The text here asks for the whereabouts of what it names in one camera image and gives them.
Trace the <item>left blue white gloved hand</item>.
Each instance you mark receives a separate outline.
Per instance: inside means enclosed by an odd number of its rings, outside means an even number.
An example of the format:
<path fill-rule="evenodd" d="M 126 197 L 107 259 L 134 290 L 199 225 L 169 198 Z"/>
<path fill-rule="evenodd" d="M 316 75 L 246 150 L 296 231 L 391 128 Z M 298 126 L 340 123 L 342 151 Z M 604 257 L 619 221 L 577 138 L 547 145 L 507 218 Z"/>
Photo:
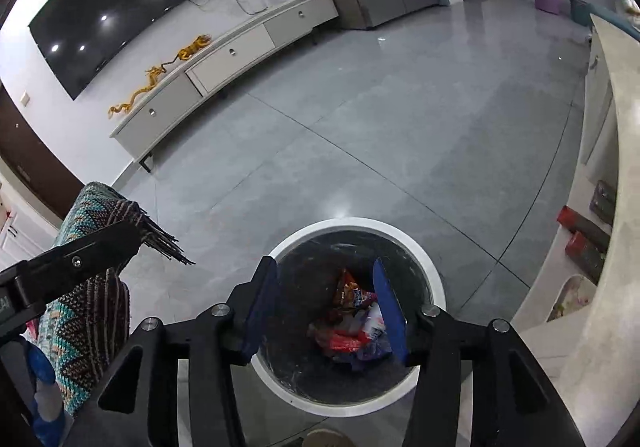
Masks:
<path fill-rule="evenodd" d="M 62 444 L 66 429 L 66 414 L 62 393 L 47 356 L 37 346 L 24 346 L 27 371 L 32 380 L 32 431 L 43 446 Z"/>

